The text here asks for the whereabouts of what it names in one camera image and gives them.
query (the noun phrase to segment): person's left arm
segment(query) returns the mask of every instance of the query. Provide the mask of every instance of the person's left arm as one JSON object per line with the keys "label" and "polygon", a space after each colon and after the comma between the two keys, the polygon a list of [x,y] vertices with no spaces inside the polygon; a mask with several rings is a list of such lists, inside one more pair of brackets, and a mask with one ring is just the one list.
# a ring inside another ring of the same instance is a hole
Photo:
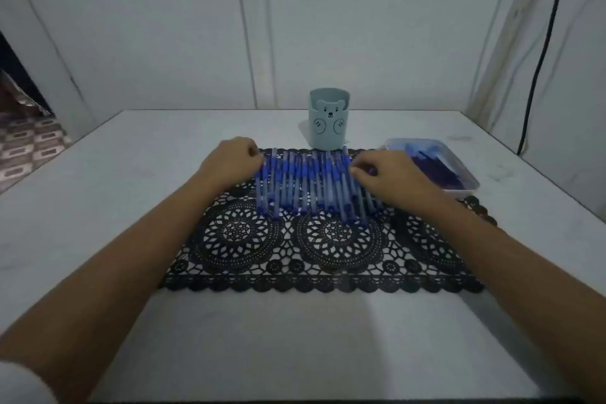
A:
{"label": "person's left arm", "polygon": [[61,402],[85,401],[206,208],[262,163],[252,139],[221,142],[185,185],[12,324],[0,360],[33,370]]}

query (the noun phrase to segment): power cord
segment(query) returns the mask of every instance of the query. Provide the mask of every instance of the power cord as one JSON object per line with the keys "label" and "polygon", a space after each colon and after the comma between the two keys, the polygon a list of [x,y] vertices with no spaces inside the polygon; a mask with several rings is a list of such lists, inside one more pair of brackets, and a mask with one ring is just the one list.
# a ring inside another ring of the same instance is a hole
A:
{"label": "power cord", "polygon": [[534,89],[536,88],[536,81],[539,78],[539,73],[541,72],[541,67],[543,66],[545,55],[547,54],[547,48],[549,48],[549,40],[551,40],[551,31],[553,30],[553,23],[556,20],[557,6],[559,3],[560,0],[553,0],[553,6],[551,7],[551,15],[549,16],[549,24],[547,25],[547,33],[545,34],[545,43],[543,44],[543,49],[541,51],[541,56],[539,57],[539,62],[536,64],[536,69],[534,70],[534,75],[532,78],[532,84],[530,85],[530,92],[528,93],[528,101],[526,102],[526,114],[524,115],[524,125],[522,126],[522,137],[520,138],[518,152],[516,152],[517,155],[520,155],[522,153],[522,148],[524,147],[524,142],[526,140],[526,132],[528,131],[528,117],[530,117],[530,107],[532,106]]}

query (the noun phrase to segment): pile of pens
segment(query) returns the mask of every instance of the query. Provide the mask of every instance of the pile of pens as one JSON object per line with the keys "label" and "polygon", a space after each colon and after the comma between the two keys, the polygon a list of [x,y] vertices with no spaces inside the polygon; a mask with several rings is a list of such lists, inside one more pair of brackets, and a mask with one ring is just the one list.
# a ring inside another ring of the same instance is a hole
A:
{"label": "pile of pens", "polygon": [[282,158],[273,148],[254,175],[257,212],[273,214],[273,219],[279,220],[280,209],[291,214],[310,212],[313,216],[323,209],[340,215],[343,224],[359,221],[367,227],[368,217],[379,214],[383,204],[352,178],[350,162],[347,147],[311,154],[284,151]]}

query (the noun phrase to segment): person's right arm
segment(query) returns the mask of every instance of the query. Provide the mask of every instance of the person's right arm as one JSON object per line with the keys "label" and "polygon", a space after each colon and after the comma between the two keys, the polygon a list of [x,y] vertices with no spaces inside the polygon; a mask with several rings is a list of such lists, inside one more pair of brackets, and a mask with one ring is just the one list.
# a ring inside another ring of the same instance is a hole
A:
{"label": "person's right arm", "polygon": [[[370,166],[377,175],[367,173]],[[440,231],[581,393],[589,400],[606,401],[606,299],[602,295],[450,198],[402,151],[362,152],[351,171],[382,201]]]}

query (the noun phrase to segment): pen holder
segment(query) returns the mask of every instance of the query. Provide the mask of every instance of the pen holder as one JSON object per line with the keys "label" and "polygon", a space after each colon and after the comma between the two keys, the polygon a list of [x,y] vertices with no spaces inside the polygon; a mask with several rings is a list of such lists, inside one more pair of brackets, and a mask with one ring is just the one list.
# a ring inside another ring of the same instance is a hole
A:
{"label": "pen holder", "polygon": [[309,93],[309,143],[322,151],[345,144],[349,93],[339,88],[317,88]]}

